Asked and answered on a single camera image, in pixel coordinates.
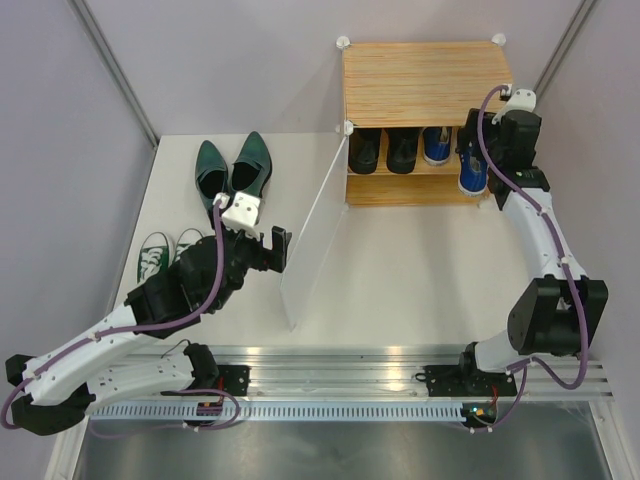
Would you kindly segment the blue canvas sneaker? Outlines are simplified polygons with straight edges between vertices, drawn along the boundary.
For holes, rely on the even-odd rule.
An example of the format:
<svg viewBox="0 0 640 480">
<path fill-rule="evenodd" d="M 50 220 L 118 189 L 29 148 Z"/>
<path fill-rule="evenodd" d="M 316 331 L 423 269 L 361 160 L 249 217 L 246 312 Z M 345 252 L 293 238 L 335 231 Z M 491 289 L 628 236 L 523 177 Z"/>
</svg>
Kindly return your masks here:
<svg viewBox="0 0 640 480">
<path fill-rule="evenodd" d="M 471 146 L 459 147 L 457 153 L 460 160 L 458 176 L 459 190 L 469 197 L 478 197 L 487 186 L 487 164 L 478 157 Z"/>
<path fill-rule="evenodd" d="M 452 127 L 426 127 L 422 132 L 423 158 L 432 166 L 442 166 L 449 160 L 453 138 Z"/>
</svg>

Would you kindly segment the white cabinet door panel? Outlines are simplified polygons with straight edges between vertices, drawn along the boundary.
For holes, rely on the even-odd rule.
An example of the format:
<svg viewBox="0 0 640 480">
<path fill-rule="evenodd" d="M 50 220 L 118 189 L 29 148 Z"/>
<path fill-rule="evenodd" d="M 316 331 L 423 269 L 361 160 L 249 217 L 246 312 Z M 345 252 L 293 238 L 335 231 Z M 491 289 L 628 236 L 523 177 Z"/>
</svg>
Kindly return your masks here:
<svg viewBox="0 0 640 480">
<path fill-rule="evenodd" d="M 343 213 L 349 140 L 343 136 L 282 275 L 280 294 L 290 330 L 306 317 Z"/>
</svg>

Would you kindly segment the black leather shoe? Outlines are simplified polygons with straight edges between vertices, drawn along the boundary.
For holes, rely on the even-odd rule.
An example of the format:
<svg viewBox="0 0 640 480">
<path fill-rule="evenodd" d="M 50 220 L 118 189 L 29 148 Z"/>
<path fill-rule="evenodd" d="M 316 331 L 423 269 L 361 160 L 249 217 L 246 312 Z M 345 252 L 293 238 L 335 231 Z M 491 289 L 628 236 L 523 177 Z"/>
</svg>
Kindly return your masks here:
<svg viewBox="0 0 640 480">
<path fill-rule="evenodd" d="M 350 136 L 348 166 L 359 175 L 372 174 L 378 164 L 380 128 L 357 128 Z"/>
<path fill-rule="evenodd" d="M 415 168 L 419 128 L 390 128 L 386 130 L 388 150 L 386 167 L 394 174 L 409 174 Z"/>
</svg>

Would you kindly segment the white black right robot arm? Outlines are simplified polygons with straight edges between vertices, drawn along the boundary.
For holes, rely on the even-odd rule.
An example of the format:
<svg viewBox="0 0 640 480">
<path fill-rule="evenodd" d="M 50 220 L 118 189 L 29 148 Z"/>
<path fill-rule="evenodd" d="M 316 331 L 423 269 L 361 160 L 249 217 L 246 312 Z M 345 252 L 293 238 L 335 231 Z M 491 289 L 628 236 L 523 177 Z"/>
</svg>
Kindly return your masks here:
<svg viewBox="0 0 640 480">
<path fill-rule="evenodd" d="M 499 211 L 518 233 L 530 277 L 505 330 L 467 347 L 469 362 L 458 367 L 456 381 L 469 395 L 487 389 L 492 373 L 515 373 L 530 364 L 562 388 L 577 389 L 608 301 L 606 283 L 590 278 L 571 253 L 550 184 L 534 164 L 540 127 L 540 117 L 522 109 L 502 116 L 472 109 L 458 133 L 461 161 L 483 167 Z"/>
</svg>

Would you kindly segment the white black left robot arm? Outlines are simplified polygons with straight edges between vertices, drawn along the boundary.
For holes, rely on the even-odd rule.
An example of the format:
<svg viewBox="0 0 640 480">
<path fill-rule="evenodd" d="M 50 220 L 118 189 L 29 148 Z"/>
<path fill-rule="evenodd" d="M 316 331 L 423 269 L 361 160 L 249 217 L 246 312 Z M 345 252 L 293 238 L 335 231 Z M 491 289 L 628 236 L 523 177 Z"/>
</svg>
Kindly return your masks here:
<svg viewBox="0 0 640 480">
<path fill-rule="evenodd" d="M 271 247 L 229 229 L 203 237 L 87 332 L 39 357 L 10 357 L 5 369 L 14 389 L 1 407 L 2 426 L 48 436 L 121 400 L 156 393 L 215 394 L 219 368 L 201 344 L 189 343 L 173 357 L 134 366 L 115 363 L 222 309 L 249 271 L 283 272 L 291 237 L 280 227 L 271 231 Z"/>
</svg>

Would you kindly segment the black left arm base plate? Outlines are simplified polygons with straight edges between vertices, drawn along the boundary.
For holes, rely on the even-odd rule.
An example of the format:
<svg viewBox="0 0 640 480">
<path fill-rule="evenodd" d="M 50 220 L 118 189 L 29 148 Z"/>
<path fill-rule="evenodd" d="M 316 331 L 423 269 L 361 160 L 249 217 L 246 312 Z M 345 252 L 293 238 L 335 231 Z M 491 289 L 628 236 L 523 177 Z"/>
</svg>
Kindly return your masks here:
<svg viewBox="0 0 640 480">
<path fill-rule="evenodd" d="M 247 395 L 250 383 L 250 367 L 247 365 L 219 365 L 218 373 L 196 379 L 186 387 L 182 396 L 193 396 L 195 390 L 216 389 L 233 396 Z"/>
</svg>

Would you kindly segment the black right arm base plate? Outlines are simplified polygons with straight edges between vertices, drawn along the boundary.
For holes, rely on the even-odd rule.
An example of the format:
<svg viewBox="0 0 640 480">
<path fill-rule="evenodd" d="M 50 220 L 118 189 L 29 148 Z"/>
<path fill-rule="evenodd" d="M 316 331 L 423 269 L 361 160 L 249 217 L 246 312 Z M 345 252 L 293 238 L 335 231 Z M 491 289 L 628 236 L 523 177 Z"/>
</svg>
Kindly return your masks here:
<svg viewBox="0 0 640 480">
<path fill-rule="evenodd" d="M 430 397 L 515 397 L 513 376 L 482 371 L 464 372 L 454 365 L 426 365 L 414 378 L 426 386 Z"/>
</svg>

